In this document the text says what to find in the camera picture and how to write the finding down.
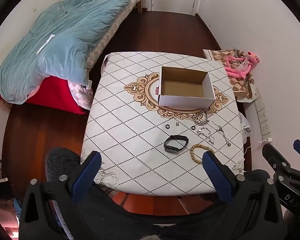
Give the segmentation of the black smart band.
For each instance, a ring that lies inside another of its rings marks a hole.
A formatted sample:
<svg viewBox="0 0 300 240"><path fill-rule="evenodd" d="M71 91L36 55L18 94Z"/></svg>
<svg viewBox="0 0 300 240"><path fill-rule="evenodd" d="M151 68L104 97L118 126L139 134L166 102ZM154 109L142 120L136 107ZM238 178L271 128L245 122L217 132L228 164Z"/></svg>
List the black smart band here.
<svg viewBox="0 0 300 240"><path fill-rule="evenodd" d="M167 153L177 154L183 151L189 143L184 135L170 135L164 142L164 150Z"/></svg>

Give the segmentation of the white charger plug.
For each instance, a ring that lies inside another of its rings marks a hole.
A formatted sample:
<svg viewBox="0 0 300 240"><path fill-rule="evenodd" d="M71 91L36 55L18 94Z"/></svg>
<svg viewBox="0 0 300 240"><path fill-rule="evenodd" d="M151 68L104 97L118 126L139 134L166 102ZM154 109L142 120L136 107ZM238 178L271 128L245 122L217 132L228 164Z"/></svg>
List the white charger plug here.
<svg viewBox="0 0 300 240"><path fill-rule="evenodd" d="M271 144L273 142L272 137L267 137L266 139L263 139L262 141L258 141L260 144Z"/></svg>

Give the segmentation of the patterned white tablecloth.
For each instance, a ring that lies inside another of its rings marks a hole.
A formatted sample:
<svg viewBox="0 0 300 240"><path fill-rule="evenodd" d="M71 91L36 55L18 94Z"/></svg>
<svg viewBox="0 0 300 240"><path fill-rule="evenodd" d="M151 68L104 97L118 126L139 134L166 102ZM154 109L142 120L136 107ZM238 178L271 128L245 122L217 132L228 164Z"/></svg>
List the patterned white tablecloth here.
<svg viewBox="0 0 300 240"><path fill-rule="evenodd" d="M159 107L163 66L208 72L215 102L207 111ZM206 147L235 174L244 171L242 126L222 64L181 54L118 52L104 58L101 74L81 153L82 159L92 151L102 156L95 183L149 196L210 193L213 184L199 163ZM167 153L170 135L184 135L189 143Z"/></svg>

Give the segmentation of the bed with checkered mattress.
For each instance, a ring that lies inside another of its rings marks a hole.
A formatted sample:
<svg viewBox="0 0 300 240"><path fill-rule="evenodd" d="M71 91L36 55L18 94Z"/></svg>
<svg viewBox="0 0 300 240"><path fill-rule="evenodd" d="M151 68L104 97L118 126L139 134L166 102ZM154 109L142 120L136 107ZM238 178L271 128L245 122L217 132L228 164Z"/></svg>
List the bed with checkered mattress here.
<svg viewBox="0 0 300 240"><path fill-rule="evenodd" d="M87 77L90 71L102 54L106 45L113 38L120 24L127 18L133 8L140 3L141 0L129 0L128 4L115 17L112 25L108 28L104 36L100 39L96 47L88 54L87 58ZM88 80L88 85L80 85L75 82L68 81L70 90L70 103L66 103L66 111L76 114L83 114L85 110L90 110L93 102L92 81Z"/></svg>

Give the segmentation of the red blanket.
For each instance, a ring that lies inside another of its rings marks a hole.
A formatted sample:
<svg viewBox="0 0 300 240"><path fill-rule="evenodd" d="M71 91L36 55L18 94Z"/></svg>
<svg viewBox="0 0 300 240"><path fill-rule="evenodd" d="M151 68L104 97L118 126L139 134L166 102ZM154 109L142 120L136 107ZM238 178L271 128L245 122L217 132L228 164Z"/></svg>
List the red blanket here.
<svg viewBox="0 0 300 240"><path fill-rule="evenodd" d="M42 81L38 91L25 103L50 107L75 114L85 114L86 111L73 99L68 81L50 76Z"/></svg>

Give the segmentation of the pink panther plush toy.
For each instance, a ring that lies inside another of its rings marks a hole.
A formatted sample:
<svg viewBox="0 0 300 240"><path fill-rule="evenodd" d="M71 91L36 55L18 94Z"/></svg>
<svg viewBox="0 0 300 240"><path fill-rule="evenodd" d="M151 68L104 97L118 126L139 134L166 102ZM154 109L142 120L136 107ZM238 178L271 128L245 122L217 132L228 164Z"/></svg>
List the pink panther plush toy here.
<svg viewBox="0 0 300 240"><path fill-rule="evenodd" d="M232 69L230 67L230 60L238 61L239 65L235 69ZM247 54L244 54L243 57L227 56L226 66L224 68L227 76L234 77L236 79L245 79L249 72L255 68L259 62L260 58L249 51Z"/></svg>

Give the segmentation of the white cardboard box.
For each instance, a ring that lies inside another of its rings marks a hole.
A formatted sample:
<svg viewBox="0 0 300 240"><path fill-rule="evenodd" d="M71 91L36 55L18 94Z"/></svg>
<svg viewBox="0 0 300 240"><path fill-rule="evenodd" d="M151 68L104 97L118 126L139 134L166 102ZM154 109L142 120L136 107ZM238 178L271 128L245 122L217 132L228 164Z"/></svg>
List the white cardboard box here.
<svg viewBox="0 0 300 240"><path fill-rule="evenodd" d="M202 70L161 67L158 105L179 109L207 109L216 100L210 74Z"/></svg>

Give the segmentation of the light blue duvet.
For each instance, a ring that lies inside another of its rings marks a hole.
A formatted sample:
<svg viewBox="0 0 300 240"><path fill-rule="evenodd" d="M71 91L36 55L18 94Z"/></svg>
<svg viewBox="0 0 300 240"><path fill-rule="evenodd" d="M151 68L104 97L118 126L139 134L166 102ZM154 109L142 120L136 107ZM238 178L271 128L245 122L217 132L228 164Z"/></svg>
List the light blue duvet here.
<svg viewBox="0 0 300 240"><path fill-rule="evenodd" d="M88 55L131 0L63 0L36 19L0 66L0 96L22 104L45 78L88 85Z"/></svg>

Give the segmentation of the white wall power strip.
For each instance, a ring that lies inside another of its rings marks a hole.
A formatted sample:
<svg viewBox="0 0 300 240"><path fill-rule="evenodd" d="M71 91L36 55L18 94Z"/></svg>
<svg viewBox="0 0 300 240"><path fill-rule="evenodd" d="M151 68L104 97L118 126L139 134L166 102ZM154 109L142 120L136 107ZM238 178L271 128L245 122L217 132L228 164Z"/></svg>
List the white wall power strip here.
<svg viewBox="0 0 300 240"><path fill-rule="evenodd" d="M255 88L255 97L254 106L257 113L258 123L260 126L260 132L262 135L262 140L265 139L266 136L271 137L270 126L268 124L268 116L266 113L266 108L262 96L259 93L258 88Z"/></svg>

